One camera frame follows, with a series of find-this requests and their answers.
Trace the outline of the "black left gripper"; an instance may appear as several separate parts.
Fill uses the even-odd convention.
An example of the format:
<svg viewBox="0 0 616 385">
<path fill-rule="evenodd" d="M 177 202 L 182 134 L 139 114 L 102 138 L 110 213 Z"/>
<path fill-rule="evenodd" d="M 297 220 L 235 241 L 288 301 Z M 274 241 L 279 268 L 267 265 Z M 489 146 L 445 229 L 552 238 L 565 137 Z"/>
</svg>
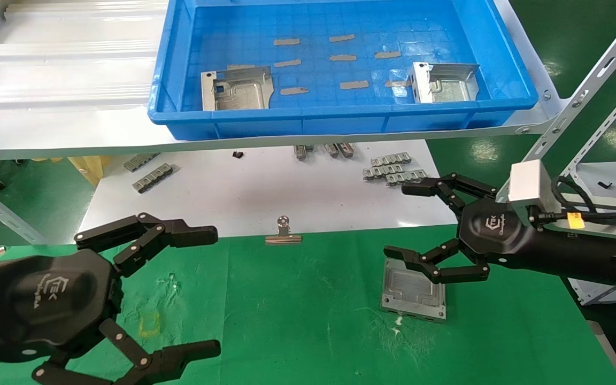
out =
<svg viewBox="0 0 616 385">
<path fill-rule="evenodd" d="M 179 379 L 191 361 L 221 354 L 218 340 L 147 353 L 113 321 L 121 286 L 112 263 L 88 249 L 0 261 L 0 361 L 51 356 L 33 372 L 39 384 L 156 384 Z M 125 375 L 112 382 L 66 369 L 104 337 L 132 362 Z"/>
</svg>

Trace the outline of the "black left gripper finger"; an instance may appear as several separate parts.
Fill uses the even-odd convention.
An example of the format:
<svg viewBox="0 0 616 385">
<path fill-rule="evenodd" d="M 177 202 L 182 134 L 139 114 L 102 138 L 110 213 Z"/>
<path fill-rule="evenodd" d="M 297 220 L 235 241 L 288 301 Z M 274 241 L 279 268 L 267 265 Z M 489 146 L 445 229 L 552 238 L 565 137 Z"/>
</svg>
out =
<svg viewBox="0 0 616 385">
<path fill-rule="evenodd" d="M 109 222 L 75 236 L 79 250 L 96 253 L 125 244 L 126 248 L 113 258 L 115 270 L 125 278 L 166 247 L 198 247 L 217 241 L 218 230 L 213 225 L 190 227 L 183 219 L 161 220 L 148 213 Z"/>
</svg>

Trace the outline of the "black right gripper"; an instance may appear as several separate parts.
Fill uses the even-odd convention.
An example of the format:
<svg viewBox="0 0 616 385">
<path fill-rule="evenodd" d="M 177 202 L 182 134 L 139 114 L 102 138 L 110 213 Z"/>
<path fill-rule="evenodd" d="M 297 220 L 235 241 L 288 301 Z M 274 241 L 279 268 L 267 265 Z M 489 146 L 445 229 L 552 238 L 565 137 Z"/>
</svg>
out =
<svg viewBox="0 0 616 385">
<path fill-rule="evenodd" d="M 465 204 L 456 191 L 477 201 Z M 403 261 L 406 269 L 422 273 L 431 283 L 484 282 L 489 264 L 535 266 L 543 252 L 537 244 L 539 233 L 524 225 L 508 204 L 499 204 L 498 188 L 457 173 L 440 178 L 423 178 L 418 183 L 405 183 L 402 193 L 408 196 L 438 197 L 459 220 L 458 238 L 425 253 L 387 245 L 387 258 Z M 467 266 L 441 268 L 439 263 L 464 254 L 472 262 Z"/>
</svg>

